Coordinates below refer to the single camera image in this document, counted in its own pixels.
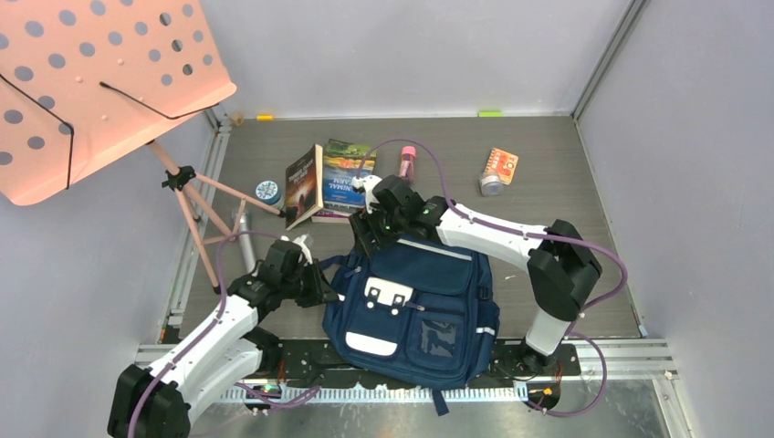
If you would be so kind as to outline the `pink capped tube bottle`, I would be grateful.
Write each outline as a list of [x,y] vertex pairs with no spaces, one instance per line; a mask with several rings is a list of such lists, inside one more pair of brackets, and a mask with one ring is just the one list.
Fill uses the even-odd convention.
[[415,159],[416,149],[414,146],[402,147],[398,176],[408,183],[414,181]]

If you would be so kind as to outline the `navy blue student backpack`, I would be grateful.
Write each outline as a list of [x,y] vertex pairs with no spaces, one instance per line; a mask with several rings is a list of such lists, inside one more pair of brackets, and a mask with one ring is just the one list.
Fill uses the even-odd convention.
[[449,412],[444,391],[488,369],[500,309],[486,255],[404,237],[320,265],[335,267],[339,296],[322,327],[350,365],[431,390],[440,416]]

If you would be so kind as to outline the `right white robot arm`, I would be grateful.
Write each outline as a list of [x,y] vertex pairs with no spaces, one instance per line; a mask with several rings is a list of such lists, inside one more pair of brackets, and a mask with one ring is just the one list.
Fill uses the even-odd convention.
[[526,225],[481,214],[442,196],[423,199],[398,176],[356,177],[365,205],[350,217],[356,247],[368,256],[393,245],[444,256],[472,251],[528,274],[539,307],[519,348],[526,370],[544,374],[557,348],[599,281],[602,268],[577,229],[557,220]]

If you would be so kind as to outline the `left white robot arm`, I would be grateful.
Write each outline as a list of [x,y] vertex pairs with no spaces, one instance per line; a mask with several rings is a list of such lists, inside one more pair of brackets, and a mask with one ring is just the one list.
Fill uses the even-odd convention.
[[186,338],[145,367],[128,366],[117,380],[108,435],[186,437],[238,381],[272,376],[281,348],[260,322],[285,300],[309,308],[339,299],[309,246],[309,235],[279,238],[254,274],[222,289],[219,305]]

